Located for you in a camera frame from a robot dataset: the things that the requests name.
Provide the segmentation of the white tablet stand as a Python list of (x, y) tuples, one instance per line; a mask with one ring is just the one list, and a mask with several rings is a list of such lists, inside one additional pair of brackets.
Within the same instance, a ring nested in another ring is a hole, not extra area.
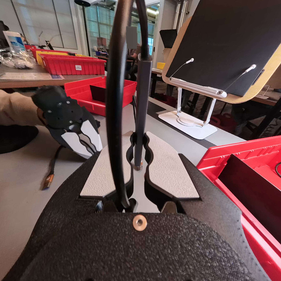
[[(164, 122), (168, 123), (169, 125), (173, 126), (174, 128), (177, 128), (181, 132), (184, 132), (185, 134), (195, 139), (202, 140), (212, 135), (213, 133), (217, 132), (217, 129), (213, 125), (209, 124), (209, 121), (216, 100), (219, 98), (226, 98), (227, 97), (226, 90), (230, 86), (228, 86), (225, 90), (220, 90), (209, 86), (200, 86), (173, 77), (174, 74), (179, 71), (179, 69), (181, 69), (186, 64), (192, 63), (193, 61), (194, 58), (191, 58), (190, 60), (186, 61), (169, 77), (169, 81), (176, 83), (178, 86), (177, 110), (160, 114), (159, 118)], [(181, 96), (183, 90), (182, 86), (187, 87), (188, 90), (199, 91), (203, 94), (208, 94), (212, 97), (212, 102), (210, 105), (210, 109), (208, 111), (206, 121), (201, 121), (198, 118), (195, 118), (189, 114), (186, 114), (184, 112), (182, 113), (181, 111)]]

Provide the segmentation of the red bag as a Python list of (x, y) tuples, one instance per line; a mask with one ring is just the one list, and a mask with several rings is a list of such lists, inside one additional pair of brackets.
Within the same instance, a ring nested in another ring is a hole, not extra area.
[(229, 133), (233, 133), (237, 127), (237, 122), (229, 113), (212, 115), (209, 123)]

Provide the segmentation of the wooden office desk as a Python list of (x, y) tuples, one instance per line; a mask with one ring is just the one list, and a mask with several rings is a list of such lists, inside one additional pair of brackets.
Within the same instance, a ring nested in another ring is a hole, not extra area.
[(280, 99), (281, 93), (276, 92), (269, 85), (265, 85), (262, 90), (251, 99), (251, 101), (256, 101), (258, 103), (274, 106)]

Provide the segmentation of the black cable orange plugs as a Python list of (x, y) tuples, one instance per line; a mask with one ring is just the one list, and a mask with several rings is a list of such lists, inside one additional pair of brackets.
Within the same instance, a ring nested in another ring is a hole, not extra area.
[[(133, 106), (134, 121), (136, 122), (136, 96), (135, 95), (132, 98), (132, 106)], [(63, 148), (65, 148), (65, 147), (60, 145), (58, 147), (58, 149), (56, 150), (56, 152), (54, 154), (54, 157), (50, 161), (50, 164), (49, 164), (50, 172), (46, 176), (46, 179), (44, 181), (43, 190), (46, 189), (46, 188), (49, 188), (52, 181), (53, 181), (55, 164), (56, 164), (56, 161), (58, 159), (59, 153), (60, 153), (61, 149), (63, 149)]]

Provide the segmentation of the wooden work table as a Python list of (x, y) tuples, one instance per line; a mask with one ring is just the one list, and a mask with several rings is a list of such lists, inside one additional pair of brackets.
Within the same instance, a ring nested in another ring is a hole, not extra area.
[[(36, 65), (34, 69), (15, 69), (9, 68), (5, 65), (0, 66), (0, 74), (4, 74), (5, 72), (12, 72), (16, 74), (42, 74), (48, 72), (43, 69), (41, 66)], [(74, 82), (84, 79), (96, 78), (96, 77), (104, 77), (104, 75), (63, 75), (64, 79), (49, 79), (49, 80), (2, 80), (0, 81), (1, 89), (12, 89), (12, 88), (29, 88), (29, 87), (40, 87), (43, 85), (54, 85), (54, 86), (64, 86), (65, 83)]]

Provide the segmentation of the black cable grey plug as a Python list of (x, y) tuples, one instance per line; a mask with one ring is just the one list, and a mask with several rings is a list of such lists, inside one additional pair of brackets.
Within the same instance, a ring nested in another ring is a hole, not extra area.
[[(148, 19), (145, 1), (135, 1), (141, 29), (141, 58), (149, 60), (148, 48)], [(122, 104), (124, 91), (125, 63), (126, 63), (126, 28), (131, 19), (133, 1), (118, 1), (113, 35), (110, 48), (113, 55), (110, 56), (106, 83), (106, 127), (108, 151), (113, 180), (120, 204), (126, 212), (136, 209), (136, 200), (128, 199), (122, 165)]]

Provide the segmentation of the black tablet tan rim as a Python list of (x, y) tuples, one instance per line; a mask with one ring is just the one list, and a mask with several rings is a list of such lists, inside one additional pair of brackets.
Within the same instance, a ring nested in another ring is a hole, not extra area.
[(244, 103), (254, 98), (280, 66), (281, 3), (199, 1), (180, 28), (162, 72), (205, 90), (224, 90), (218, 100)]

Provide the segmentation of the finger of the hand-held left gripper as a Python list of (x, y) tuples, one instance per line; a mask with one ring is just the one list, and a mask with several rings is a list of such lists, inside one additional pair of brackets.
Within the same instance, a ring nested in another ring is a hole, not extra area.
[(100, 152), (103, 149), (99, 126), (100, 122), (96, 120), (86, 120), (81, 125), (80, 139), (89, 151)]
[(81, 142), (79, 135), (76, 133), (65, 132), (61, 135), (61, 137), (76, 154), (85, 159), (89, 159), (91, 156), (93, 156), (93, 151), (91, 151), (83, 142)]

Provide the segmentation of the black bin divider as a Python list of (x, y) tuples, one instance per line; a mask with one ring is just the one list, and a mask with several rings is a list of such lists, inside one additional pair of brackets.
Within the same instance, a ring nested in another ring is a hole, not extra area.
[(106, 102), (106, 86), (90, 85), (92, 100), (101, 103)]
[(246, 209), (280, 241), (281, 191), (234, 154), (219, 180)]

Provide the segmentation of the black floor lamp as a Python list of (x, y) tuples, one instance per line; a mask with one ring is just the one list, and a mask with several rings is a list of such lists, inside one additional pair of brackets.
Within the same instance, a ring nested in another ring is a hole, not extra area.
[(90, 56), (90, 46), (89, 46), (89, 37), (88, 37), (88, 31), (87, 31), (87, 25), (86, 25), (86, 14), (85, 14), (85, 8), (90, 7), (90, 3), (84, 0), (75, 0), (74, 1), (77, 5), (82, 7), (82, 13), (83, 13), (83, 22), (84, 22), (84, 27), (85, 27), (85, 36), (86, 36), (86, 46), (87, 46), (87, 51), (88, 55)]

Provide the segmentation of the black monitor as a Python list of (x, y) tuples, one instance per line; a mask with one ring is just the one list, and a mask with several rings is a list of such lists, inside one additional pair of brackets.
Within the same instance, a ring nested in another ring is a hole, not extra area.
[(177, 30), (160, 30), (160, 37), (162, 39), (164, 48), (171, 49), (177, 37)]

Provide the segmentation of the clear plastic bags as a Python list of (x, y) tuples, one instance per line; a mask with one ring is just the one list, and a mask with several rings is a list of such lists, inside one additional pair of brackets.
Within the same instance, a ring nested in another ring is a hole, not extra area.
[(0, 63), (9, 68), (33, 69), (36, 60), (27, 51), (9, 47), (0, 49)]

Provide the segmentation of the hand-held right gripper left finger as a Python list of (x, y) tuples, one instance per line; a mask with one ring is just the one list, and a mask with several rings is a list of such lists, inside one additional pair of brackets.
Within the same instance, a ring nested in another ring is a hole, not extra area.
[[(128, 198), (133, 194), (133, 131), (122, 135), (122, 164), (125, 188)], [(80, 192), (84, 199), (96, 199), (102, 205), (106, 201), (113, 201), (115, 205), (121, 205), (115, 190), (108, 146), (103, 148), (89, 174), (86, 183)]]

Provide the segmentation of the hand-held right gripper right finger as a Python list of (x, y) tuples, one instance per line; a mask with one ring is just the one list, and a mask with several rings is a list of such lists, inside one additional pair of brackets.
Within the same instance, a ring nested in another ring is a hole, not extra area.
[(145, 133), (145, 140), (148, 183), (169, 198), (199, 199), (199, 193), (177, 151), (151, 132)]

